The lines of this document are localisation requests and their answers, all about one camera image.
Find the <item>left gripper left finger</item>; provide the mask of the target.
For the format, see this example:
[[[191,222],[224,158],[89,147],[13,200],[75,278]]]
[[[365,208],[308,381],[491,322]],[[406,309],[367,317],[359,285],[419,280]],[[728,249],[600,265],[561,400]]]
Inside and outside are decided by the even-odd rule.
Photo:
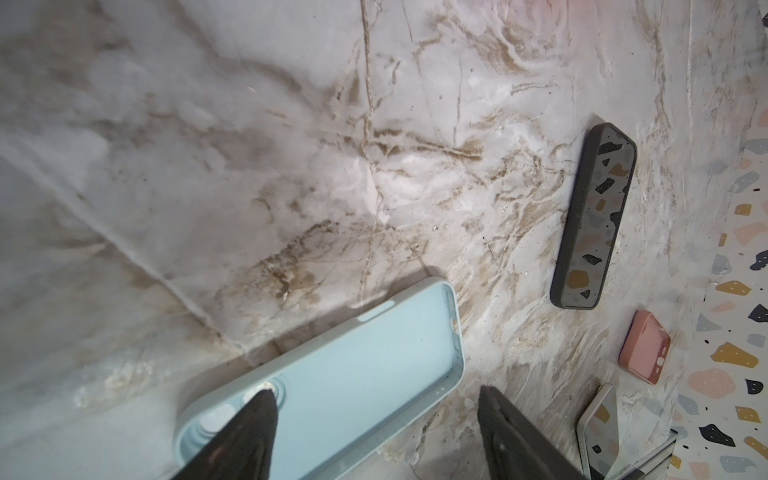
[[[258,392],[173,479],[268,479],[277,424],[274,393]]]

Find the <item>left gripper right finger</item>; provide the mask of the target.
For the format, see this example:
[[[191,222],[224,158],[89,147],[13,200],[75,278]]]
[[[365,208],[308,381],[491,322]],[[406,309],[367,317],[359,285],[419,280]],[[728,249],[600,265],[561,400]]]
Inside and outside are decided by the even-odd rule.
[[[585,479],[493,386],[480,387],[478,422],[492,479]]]

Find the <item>light blue phone case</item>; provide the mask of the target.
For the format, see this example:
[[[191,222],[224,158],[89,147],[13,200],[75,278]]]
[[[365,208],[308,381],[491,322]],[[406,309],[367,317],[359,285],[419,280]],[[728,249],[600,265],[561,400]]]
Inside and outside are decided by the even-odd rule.
[[[430,277],[207,393],[173,440],[188,465],[258,393],[276,397],[273,479],[338,479],[438,404],[465,368],[453,286]]]

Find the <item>black phone case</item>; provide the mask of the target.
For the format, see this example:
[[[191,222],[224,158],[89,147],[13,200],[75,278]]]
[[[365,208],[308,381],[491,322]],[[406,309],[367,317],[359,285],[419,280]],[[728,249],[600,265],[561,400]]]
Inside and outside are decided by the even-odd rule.
[[[598,305],[636,162],[635,142],[615,125],[601,123],[587,133],[550,289],[555,306]]]

